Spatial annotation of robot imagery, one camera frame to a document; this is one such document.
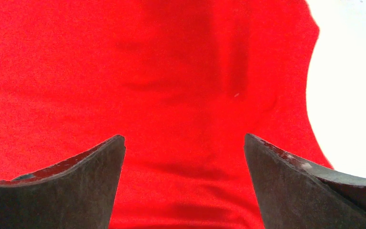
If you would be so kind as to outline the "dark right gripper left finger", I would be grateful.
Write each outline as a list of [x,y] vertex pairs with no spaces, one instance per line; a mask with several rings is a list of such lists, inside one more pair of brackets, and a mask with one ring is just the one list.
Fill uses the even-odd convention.
[[106,229],[125,156],[113,136],[13,180],[0,180],[0,229]]

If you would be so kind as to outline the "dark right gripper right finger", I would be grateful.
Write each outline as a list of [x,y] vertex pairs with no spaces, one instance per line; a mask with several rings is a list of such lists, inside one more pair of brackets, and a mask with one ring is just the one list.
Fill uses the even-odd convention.
[[366,229],[366,178],[246,134],[244,153],[267,229]]

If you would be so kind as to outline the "red t-shirt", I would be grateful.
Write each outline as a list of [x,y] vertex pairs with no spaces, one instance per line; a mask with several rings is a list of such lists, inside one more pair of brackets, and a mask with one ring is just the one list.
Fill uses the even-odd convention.
[[112,229],[261,229],[244,136],[329,166],[303,0],[0,0],[0,180],[120,134]]

